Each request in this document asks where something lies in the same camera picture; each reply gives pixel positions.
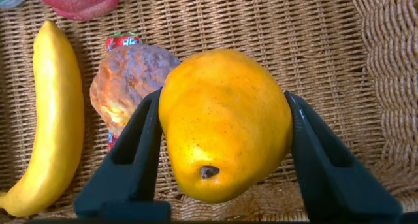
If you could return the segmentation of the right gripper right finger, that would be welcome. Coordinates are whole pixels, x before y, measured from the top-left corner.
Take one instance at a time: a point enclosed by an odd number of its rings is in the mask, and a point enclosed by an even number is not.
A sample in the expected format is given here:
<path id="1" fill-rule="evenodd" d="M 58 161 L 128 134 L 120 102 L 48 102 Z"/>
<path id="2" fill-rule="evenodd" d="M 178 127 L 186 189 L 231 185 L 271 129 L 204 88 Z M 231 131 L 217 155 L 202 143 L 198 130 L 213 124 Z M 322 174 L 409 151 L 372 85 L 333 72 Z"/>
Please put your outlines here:
<path id="1" fill-rule="evenodd" d="M 309 220 L 399 222 L 400 203 L 302 97 L 288 91 L 285 96 L 293 117 L 291 154 Z"/>

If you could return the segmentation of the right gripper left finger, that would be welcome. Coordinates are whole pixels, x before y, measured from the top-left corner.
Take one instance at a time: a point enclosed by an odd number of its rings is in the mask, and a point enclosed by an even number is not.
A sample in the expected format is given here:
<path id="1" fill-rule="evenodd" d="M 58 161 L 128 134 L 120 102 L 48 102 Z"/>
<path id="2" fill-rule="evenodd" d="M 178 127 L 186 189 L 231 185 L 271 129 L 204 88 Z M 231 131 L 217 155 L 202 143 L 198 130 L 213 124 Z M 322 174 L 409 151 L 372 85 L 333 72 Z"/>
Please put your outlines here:
<path id="1" fill-rule="evenodd" d="M 168 221 L 170 204 L 155 201 L 162 129 L 160 91 L 147 95 L 115 146 L 73 203 L 81 219 Z"/>

